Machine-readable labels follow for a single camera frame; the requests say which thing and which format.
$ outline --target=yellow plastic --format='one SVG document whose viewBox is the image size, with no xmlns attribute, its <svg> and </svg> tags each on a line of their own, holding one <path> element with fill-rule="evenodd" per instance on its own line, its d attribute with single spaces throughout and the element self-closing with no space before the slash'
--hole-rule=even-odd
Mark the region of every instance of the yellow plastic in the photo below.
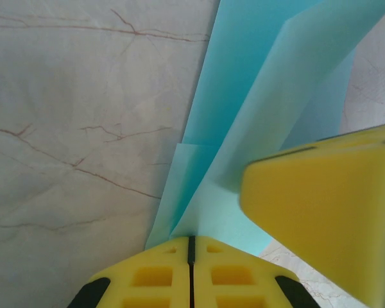
<svg viewBox="0 0 385 308">
<path fill-rule="evenodd" d="M 109 278 L 97 308 L 189 308 L 188 237 L 139 253 L 94 275 Z"/>
<path fill-rule="evenodd" d="M 385 307 L 385 126 L 250 164 L 241 208 L 370 307 Z"/>
<path fill-rule="evenodd" d="M 210 237 L 196 238 L 194 294 L 197 308 L 292 308 L 275 282 L 288 269 Z"/>
</svg>

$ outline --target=light blue paper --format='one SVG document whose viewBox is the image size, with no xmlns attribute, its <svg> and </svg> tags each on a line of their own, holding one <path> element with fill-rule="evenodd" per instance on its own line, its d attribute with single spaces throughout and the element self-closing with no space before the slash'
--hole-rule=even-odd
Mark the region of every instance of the light blue paper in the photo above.
<svg viewBox="0 0 385 308">
<path fill-rule="evenodd" d="M 147 247 L 185 235 L 208 235 L 252 254 L 269 243 L 270 237 L 239 209 L 237 192 L 244 166 L 283 145 L 337 134 L 352 56 L 341 61 L 385 14 L 385 0 L 326 0 L 288 20 L 270 50 L 277 28 L 290 14 L 286 8 L 296 13 L 294 6 L 301 10 L 315 2 L 221 2 L 183 139 L 221 147 L 202 180 L 202 171 L 190 178 L 194 185 L 188 186 L 189 196 L 200 184 L 185 211 L 189 197 L 182 197 L 181 186 L 167 183 L 164 196 L 172 190 L 178 197 L 163 196 Z M 203 156 L 207 164 L 212 160 L 211 155 Z M 172 177 L 169 183 L 176 183 Z M 170 227 L 156 232 L 164 221 Z"/>
</svg>

